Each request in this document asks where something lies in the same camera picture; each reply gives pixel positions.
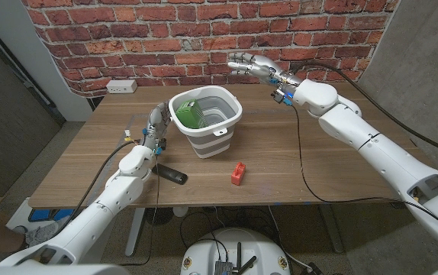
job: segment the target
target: red brick wall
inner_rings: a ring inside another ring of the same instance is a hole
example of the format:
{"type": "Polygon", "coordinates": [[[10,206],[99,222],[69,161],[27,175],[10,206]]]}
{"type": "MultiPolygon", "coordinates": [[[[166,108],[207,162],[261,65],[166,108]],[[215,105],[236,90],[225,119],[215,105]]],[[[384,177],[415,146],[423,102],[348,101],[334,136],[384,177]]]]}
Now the red brick wall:
{"type": "MultiPolygon", "coordinates": [[[[22,0],[70,89],[257,83],[228,76],[226,55],[262,54],[285,70],[316,59],[358,79],[398,0],[22,0]]],[[[302,78],[340,80],[310,69],[302,78]]]]}

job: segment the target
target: wooden table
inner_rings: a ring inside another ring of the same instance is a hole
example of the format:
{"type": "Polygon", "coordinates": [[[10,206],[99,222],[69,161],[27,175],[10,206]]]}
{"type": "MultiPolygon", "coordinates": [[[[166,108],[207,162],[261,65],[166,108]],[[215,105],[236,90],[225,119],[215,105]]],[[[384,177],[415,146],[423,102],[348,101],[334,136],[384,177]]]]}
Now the wooden table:
{"type": "MultiPolygon", "coordinates": [[[[346,83],[333,83],[338,93],[362,109],[363,118],[417,159],[427,158],[408,136],[368,100],[346,83]]],[[[105,158],[124,139],[124,129],[141,138],[148,114],[158,103],[196,86],[139,87],[130,95],[107,95],[65,150],[29,200],[36,209],[75,207],[105,158]]],[[[272,100],[271,86],[225,85],[243,106],[230,148],[208,159],[198,158],[185,135],[172,123],[166,150],[159,162],[188,174],[180,186],[161,179],[159,206],[272,205],[319,202],[301,179],[295,113],[272,100]],[[246,164],[241,186],[230,182],[238,161],[246,164]]],[[[395,197],[388,184],[351,147],[322,131],[316,119],[300,110],[305,178],[321,198],[356,199],[395,197]]],[[[101,192],[103,183],[118,168],[132,146],[117,154],[104,170],[88,199],[101,192]]],[[[145,183],[136,207],[155,206],[156,177],[145,183]]]]}

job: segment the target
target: gray wall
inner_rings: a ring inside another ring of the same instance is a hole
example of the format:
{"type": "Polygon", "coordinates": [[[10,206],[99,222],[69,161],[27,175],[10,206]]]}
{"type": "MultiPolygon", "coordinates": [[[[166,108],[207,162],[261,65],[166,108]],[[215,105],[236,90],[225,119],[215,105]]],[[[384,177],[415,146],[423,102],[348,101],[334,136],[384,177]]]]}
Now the gray wall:
{"type": "Polygon", "coordinates": [[[92,113],[90,105],[69,91],[20,0],[0,0],[0,38],[67,121],[87,120],[92,113]]]}
{"type": "MultiPolygon", "coordinates": [[[[393,116],[438,142],[438,1],[401,0],[359,84],[393,116]]],[[[438,149],[411,138],[438,168],[438,149]]]]}

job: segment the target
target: white bucket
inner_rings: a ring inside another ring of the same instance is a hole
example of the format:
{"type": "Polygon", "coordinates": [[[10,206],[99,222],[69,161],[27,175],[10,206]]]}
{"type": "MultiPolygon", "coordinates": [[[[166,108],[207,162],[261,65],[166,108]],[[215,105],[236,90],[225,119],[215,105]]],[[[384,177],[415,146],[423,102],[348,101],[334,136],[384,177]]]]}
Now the white bucket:
{"type": "Polygon", "coordinates": [[[236,97],[220,86],[204,86],[175,95],[169,102],[169,109],[172,120],[187,136],[200,158],[212,157],[229,148],[234,125],[243,114],[243,107],[236,97]],[[189,99],[197,99],[209,126],[200,129],[187,128],[176,117],[176,110],[189,99]]]}

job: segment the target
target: black remote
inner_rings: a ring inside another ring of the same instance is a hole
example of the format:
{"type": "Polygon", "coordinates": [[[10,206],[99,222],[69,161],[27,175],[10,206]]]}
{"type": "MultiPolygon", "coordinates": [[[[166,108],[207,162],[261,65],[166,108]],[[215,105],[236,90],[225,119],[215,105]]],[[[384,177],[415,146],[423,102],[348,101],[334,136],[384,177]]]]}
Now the black remote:
{"type": "Polygon", "coordinates": [[[156,171],[156,165],[153,166],[153,169],[151,171],[157,174],[158,176],[164,177],[165,179],[171,180],[174,183],[178,183],[180,185],[184,185],[188,179],[188,176],[186,174],[174,170],[170,167],[166,167],[159,163],[158,163],[158,171],[156,171]]]}

